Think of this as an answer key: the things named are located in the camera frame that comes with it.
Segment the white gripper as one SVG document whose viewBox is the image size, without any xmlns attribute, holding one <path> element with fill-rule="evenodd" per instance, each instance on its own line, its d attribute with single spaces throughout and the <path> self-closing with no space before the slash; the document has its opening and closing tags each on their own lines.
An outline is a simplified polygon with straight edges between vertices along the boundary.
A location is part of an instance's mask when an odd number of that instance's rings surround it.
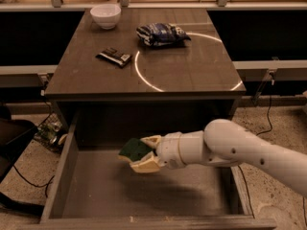
<svg viewBox="0 0 307 230">
<path fill-rule="evenodd" d="M 153 135 L 141 138 L 151 151 L 140 160 L 130 163 L 136 173 L 156 173 L 163 166 L 181 169 L 187 165 L 203 165 L 208 158 L 208 148 L 203 140 L 203 132 L 169 133 L 163 137 Z"/>
</svg>

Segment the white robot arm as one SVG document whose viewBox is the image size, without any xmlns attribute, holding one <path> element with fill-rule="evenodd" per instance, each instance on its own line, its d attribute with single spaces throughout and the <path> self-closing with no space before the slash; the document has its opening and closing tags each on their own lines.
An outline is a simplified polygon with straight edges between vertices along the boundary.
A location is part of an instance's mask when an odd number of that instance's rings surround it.
<svg viewBox="0 0 307 230">
<path fill-rule="evenodd" d="M 217 119 L 201 131 L 145 137 L 142 141 L 153 150 L 130 164 L 137 173 L 193 164 L 232 167 L 247 163 L 307 196 L 307 155 L 273 145 L 232 121 Z"/>
</svg>

